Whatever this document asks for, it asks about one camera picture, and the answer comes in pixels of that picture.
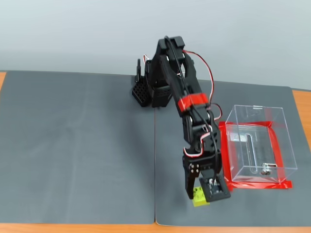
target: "clear plastic box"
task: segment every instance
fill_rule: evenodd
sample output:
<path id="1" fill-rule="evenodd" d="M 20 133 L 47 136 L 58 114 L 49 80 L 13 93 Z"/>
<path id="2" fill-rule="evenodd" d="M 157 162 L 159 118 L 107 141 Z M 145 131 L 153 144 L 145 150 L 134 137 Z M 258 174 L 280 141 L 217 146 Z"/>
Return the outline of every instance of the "clear plastic box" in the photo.
<path id="1" fill-rule="evenodd" d="M 232 181 L 281 183 L 297 170 L 283 108 L 234 105 L 225 127 Z"/>

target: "gray table mat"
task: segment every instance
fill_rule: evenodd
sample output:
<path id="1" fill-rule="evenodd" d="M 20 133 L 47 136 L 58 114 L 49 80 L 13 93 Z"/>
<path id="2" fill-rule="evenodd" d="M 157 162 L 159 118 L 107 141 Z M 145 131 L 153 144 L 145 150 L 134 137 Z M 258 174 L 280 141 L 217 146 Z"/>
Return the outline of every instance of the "gray table mat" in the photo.
<path id="1" fill-rule="evenodd" d="M 0 222 L 154 222 L 154 109 L 139 106 L 131 81 L 7 73 L 0 93 Z"/>
<path id="2" fill-rule="evenodd" d="M 210 82 L 200 81 L 210 92 Z M 173 226 L 310 226 L 310 149 L 289 87 L 215 82 L 214 102 L 226 120 L 234 104 L 284 108 L 298 170 L 293 189 L 235 189 L 231 198 L 194 207 L 185 191 L 182 120 L 171 101 L 155 111 L 155 216 Z"/>

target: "black cable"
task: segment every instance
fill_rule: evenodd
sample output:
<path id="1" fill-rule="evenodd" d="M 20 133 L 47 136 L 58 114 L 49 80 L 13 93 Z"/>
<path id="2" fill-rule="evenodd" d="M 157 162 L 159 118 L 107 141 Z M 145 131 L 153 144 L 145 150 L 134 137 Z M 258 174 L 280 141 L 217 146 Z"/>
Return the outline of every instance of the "black cable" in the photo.
<path id="1" fill-rule="evenodd" d="M 185 77 L 184 77 L 184 74 L 183 74 L 183 72 L 182 72 L 182 70 L 181 70 L 180 63 L 179 63 L 178 58 L 177 58 L 177 56 L 176 56 L 175 49 L 174 49 L 174 47 L 173 47 L 173 45 L 172 45 L 172 42 L 171 42 L 170 38 L 169 38 L 167 35 L 164 37 L 164 39 L 169 43 L 169 45 L 170 45 L 170 47 L 171 47 L 171 49 L 172 49 L 172 51 L 173 51 L 173 55 L 174 55 L 175 60 L 176 60 L 176 62 L 177 62 L 177 66 L 178 66 L 178 69 L 179 69 L 179 73 L 180 73 L 181 79 L 182 79 L 182 81 L 183 81 L 183 84 L 184 84 L 186 93 L 189 95 L 190 92 L 189 92 L 189 90 L 188 90 L 188 88 L 187 88 L 187 86 L 186 86 Z M 213 135 L 213 133 L 212 133 L 211 127 L 210 127 L 209 124 L 206 122 L 206 120 L 202 117 L 202 115 L 199 113 L 199 111 L 196 109 L 196 107 L 195 107 L 194 105 L 192 105 L 192 109 L 197 113 L 197 115 L 201 118 L 201 120 L 204 122 L 204 124 L 205 124 L 206 127 L 208 128 L 208 131 L 210 132 L 210 136 L 211 136 L 212 141 L 213 141 L 213 144 L 214 144 L 214 149 L 215 149 L 215 165 L 216 165 L 216 166 L 215 166 L 215 168 L 214 168 L 214 177 L 213 177 L 213 180 L 215 180 L 215 179 L 216 179 L 216 175 L 217 175 L 216 169 L 217 169 L 217 167 L 218 167 L 218 152 L 217 152 L 216 140 L 215 140 L 215 137 L 214 137 L 214 135 Z"/>

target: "yellow block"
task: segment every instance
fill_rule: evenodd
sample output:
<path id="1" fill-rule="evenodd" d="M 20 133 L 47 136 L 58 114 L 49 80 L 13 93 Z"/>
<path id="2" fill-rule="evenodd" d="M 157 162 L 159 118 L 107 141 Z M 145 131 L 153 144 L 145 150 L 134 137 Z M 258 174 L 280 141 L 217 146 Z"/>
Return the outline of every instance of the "yellow block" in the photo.
<path id="1" fill-rule="evenodd" d="M 196 187 L 193 189 L 193 206 L 209 205 L 209 202 L 205 200 L 205 196 L 202 187 Z"/>

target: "robotic arm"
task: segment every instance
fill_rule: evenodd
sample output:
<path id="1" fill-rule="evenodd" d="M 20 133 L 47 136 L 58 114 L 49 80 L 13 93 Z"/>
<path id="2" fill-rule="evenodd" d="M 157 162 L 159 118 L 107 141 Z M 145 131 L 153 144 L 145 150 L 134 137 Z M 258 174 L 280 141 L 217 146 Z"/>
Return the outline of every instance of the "robotic arm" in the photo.
<path id="1" fill-rule="evenodd" d="M 183 149 L 188 197 L 193 199 L 194 181 L 201 173 L 199 180 L 207 202 L 229 198 L 222 172 L 220 131 L 184 46 L 180 36 L 160 39 L 153 59 L 145 63 L 144 76 L 138 60 L 132 94 L 142 107 L 150 103 L 152 107 L 166 107 L 173 96 L 182 118 L 184 139 L 190 145 Z M 184 65 L 185 77 L 180 64 Z"/>

